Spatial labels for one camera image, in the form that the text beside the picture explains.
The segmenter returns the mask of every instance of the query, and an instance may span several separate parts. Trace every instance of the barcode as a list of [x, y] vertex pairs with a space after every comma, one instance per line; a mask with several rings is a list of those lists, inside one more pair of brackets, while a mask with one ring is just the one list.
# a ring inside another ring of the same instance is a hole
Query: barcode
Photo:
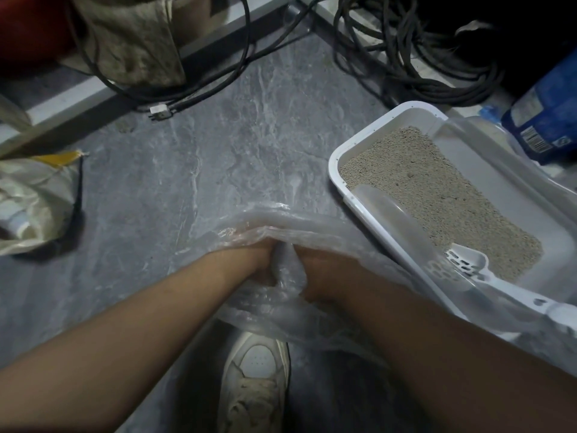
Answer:
[[551, 149], [549, 143], [547, 143], [532, 126], [522, 130], [521, 136], [525, 140], [525, 143], [527, 143], [527, 145], [529, 145], [529, 147], [537, 153], [546, 152], [547, 150]]

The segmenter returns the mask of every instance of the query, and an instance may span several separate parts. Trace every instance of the forearm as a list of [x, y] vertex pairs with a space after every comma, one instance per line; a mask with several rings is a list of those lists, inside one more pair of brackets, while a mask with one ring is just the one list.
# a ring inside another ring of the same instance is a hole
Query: forearm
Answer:
[[342, 307], [444, 426], [577, 431], [575, 378], [401, 286], [366, 276], [352, 281]]
[[254, 270], [244, 249], [207, 254], [20, 357], [0, 371], [0, 428], [115, 430]]

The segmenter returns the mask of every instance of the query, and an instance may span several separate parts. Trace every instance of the litter scoop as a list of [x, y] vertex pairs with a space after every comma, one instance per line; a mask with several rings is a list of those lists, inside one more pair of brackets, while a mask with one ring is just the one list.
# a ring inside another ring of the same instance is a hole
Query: litter scoop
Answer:
[[553, 301], [546, 296], [497, 278], [489, 270], [487, 255], [478, 250], [453, 243], [445, 254], [450, 262], [476, 283], [486, 284], [531, 310], [547, 316], [559, 331], [577, 338], [577, 307]]

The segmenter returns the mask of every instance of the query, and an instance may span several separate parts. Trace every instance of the litter box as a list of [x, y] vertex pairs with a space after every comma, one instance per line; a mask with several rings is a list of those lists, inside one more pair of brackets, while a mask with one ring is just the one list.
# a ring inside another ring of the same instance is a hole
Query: litter box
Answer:
[[368, 185], [347, 188], [339, 166], [383, 136], [408, 126], [431, 138], [503, 216], [541, 242], [542, 257], [515, 284], [559, 302], [577, 290], [577, 195], [503, 149], [474, 122], [449, 119], [421, 101], [409, 101], [387, 112], [329, 159], [329, 176], [344, 202], [396, 261], [422, 281], [423, 294], [504, 338], [534, 329], [537, 315], [463, 276], [392, 197]]

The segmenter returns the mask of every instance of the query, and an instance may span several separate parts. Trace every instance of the shoe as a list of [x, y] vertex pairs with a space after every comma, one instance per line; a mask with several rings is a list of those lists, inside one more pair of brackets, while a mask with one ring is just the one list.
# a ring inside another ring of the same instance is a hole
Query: shoe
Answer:
[[288, 350], [284, 342], [242, 333], [224, 365], [219, 433], [280, 433], [289, 386]]

